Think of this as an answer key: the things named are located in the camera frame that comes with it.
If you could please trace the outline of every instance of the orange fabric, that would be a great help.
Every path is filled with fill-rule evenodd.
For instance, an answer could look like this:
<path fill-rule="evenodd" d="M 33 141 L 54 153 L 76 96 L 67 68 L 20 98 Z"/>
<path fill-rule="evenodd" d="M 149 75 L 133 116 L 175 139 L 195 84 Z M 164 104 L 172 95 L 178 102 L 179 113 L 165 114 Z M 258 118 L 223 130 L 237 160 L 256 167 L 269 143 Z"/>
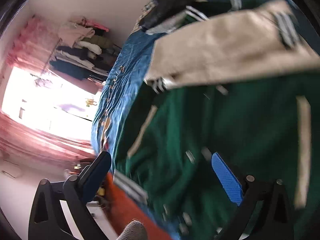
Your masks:
<path fill-rule="evenodd" d="M 103 210 L 118 235 L 132 220 L 138 220 L 145 226 L 148 239 L 171 240 L 171 237 L 156 226 L 124 191 L 113 184 L 113 175 L 110 172 L 106 177 L 105 192 L 106 199 L 110 202 L 110 208 L 108 210 L 104 208 Z"/>

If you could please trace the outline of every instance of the blue gripper pad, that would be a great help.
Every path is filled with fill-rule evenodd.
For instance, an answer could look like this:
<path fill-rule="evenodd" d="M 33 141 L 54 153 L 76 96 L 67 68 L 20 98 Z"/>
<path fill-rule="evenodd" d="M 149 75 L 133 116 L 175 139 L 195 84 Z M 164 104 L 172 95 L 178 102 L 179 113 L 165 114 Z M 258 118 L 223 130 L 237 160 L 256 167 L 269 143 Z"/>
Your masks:
<path fill-rule="evenodd" d="M 240 206 L 243 194 L 241 184 L 236 176 L 232 173 L 218 153 L 214 153 L 212 155 L 211 165 L 231 202 Z"/>

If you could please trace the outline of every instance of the bed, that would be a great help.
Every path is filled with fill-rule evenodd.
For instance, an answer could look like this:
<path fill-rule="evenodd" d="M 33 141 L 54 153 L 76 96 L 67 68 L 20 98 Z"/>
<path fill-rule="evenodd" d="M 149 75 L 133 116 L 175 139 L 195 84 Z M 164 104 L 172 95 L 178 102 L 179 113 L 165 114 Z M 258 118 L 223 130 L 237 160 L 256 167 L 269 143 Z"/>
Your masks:
<path fill-rule="evenodd" d="M 225 2 L 228 0 L 208 0 Z M 255 0 L 261 5 L 269 0 Z M 299 34 L 308 44 L 320 54 L 320 38 L 307 17 L 292 0 L 286 0 L 299 23 L 296 26 Z M 93 120 L 91 142 L 96 154 L 103 149 L 108 149 L 111 156 L 114 156 L 115 149 L 129 114 L 132 104 L 143 83 L 143 77 L 148 69 L 153 44 L 155 40 L 164 34 L 147 35 L 141 30 L 132 33 L 123 46 L 123 49 L 112 68 L 103 88 L 99 102 L 98 111 Z M 140 208 L 160 227 L 164 228 L 173 239 L 180 239 L 179 234 L 174 231 L 174 226 L 165 223 L 143 204 L 137 203 Z"/>

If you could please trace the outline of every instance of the pink curtain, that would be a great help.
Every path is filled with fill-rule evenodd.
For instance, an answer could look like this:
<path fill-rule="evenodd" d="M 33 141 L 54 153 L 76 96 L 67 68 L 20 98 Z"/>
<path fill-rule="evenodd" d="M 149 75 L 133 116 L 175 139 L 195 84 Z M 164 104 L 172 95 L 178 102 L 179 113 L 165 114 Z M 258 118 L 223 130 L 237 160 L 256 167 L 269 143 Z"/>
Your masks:
<path fill-rule="evenodd" d="M 34 130 L 0 111 L 0 150 L 29 160 L 68 167 L 84 158 L 95 158 L 89 141 L 62 138 Z"/>
<path fill-rule="evenodd" d="M 7 64 L 39 75 L 59 41 L 58 28 L 45 19 L 32 17 L 14 41 Z"/>

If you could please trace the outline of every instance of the green fabric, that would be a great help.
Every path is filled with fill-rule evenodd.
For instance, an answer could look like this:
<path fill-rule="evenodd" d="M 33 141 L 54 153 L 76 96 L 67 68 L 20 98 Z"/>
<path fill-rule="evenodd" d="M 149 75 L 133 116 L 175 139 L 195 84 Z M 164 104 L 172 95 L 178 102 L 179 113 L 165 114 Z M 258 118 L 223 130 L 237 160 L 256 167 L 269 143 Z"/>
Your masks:
<path fill-rule="evenodd" d="M 94 35 L 91 38 L 83 38 L 83 41 L 97 44 L 102 49 L 110 49 L 113 46 L 113 42 L 106 37 Z"/>
<path fill-rule="evenodd" d="M 223 86 L 229 92 L 226 96 L 215 86 L 184 87 L 156 95 L 143 84 L 122 129 L 115 168 L 148 192 L 148 206 L 159 217 L 164 204 L 168 220 L 186 212 L 192 219 L 191 239 L 212 239 L 216 228 L 233 216 L 236 204 L 228 199 L 201 149 L 218 152 L 256 179 L 282 179 L 293 203 L 298 157 L 296 96 L 305 96 L 312 111 L 312 170 L 307 207 L 294 213 L 295 238 L 299 239 L 320 199 L 320 169 L 316 168 L 320 163 L 320 74 Z M 151 105 L 158 110 L 138 151 L 127 158 Z"/>

